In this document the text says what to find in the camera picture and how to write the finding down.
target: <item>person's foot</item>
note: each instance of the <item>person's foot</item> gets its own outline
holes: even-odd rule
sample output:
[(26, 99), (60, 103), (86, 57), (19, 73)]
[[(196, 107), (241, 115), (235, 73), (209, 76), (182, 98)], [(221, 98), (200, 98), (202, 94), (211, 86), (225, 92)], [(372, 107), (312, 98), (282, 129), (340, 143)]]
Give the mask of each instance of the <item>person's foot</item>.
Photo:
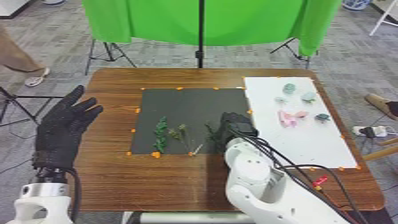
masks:
[(26, 80), (24, 80), (24, 86), (26, 87), (35, 87), (42, 83), (44, 78), (45, 78), (47, 75), (49, 75), (49, 68), (44, 68), (42, 75), (26, 78)]

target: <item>black glove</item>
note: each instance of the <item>black glove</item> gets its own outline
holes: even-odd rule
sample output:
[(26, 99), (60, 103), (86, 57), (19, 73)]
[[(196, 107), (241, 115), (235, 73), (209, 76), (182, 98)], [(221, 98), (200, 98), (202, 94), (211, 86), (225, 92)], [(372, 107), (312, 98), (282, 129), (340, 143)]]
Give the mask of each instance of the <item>black glove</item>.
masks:
[(230, 129), (239, 134), (257, 137), (257, 129), (251, 126), (250, 119), (241, 114), (223, 113), (219, 117), (219, 128), (214, 133), (214, 139), (218, 140), (218, 145), (221, 148), (225, 148), (225, 144), (232, 138), (239, 137), (228, 131)]
[(77, 86), (52, 106), (36, 127), (33, 167), (72, 169), (77, 154), (77, 145), (86, 127), (102, 112), (90, 98), (74, 106), (83, 95), (83, 86)]

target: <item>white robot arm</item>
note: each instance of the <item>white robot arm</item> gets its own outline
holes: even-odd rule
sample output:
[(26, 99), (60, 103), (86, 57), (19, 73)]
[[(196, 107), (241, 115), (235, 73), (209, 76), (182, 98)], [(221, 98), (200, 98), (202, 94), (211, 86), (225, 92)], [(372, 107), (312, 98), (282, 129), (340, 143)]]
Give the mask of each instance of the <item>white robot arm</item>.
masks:
[[(19, 199), (13, 202), (15, 218), (6, 224), (72, 224), (67, 208), (65, 183), (33, 183), (20, 187)], [(45, 209), (45, 217), (33, 218), (35, 213)]]
[(257, 224), (347, 223), (241, 138), (227, 143), (225, 163), (227, 199)]

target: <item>white sheet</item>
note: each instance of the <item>white sheet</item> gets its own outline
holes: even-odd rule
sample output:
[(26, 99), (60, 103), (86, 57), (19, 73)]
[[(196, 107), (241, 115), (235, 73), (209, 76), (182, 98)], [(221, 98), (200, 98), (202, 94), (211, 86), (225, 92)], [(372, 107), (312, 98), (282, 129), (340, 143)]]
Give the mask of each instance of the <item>white sheet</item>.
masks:
[[(296, 86), (291, 95), (282, 93), (282, 87), (287, 83)], [(310, 78), (246, 77), (244, 88), (259, 137), (291, 161), (296, 164), (319, 164), (330, 168), (355, 168), (356, 162), (331, 117), (324, 123), (314, 120), (319, 113), (330, 115), (319, 95), (315, 94), (315, 101), (310, 104), (303, 103), (299, 99), (307, 92), (315, 93)], [(287, 103), (278, 104), (275, 97), (283, 97)], [(287, 113), (308, 112), (303, 120), (296, 119), (296, 127), (282, 127), (276, 117), (278, 110)]]

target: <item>green backdrop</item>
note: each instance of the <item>green backdrop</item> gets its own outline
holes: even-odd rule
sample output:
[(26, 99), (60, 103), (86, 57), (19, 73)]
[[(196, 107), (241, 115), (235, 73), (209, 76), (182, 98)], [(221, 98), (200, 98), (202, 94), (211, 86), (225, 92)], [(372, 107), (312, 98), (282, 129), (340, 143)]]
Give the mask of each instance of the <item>green backdrop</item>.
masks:
[[(310, 56), (340, 0), (205, 0), (203, 45), (227, 46), (298, 38)], [(198, 0), (83, 0), (92, 36), (196, 45)]]

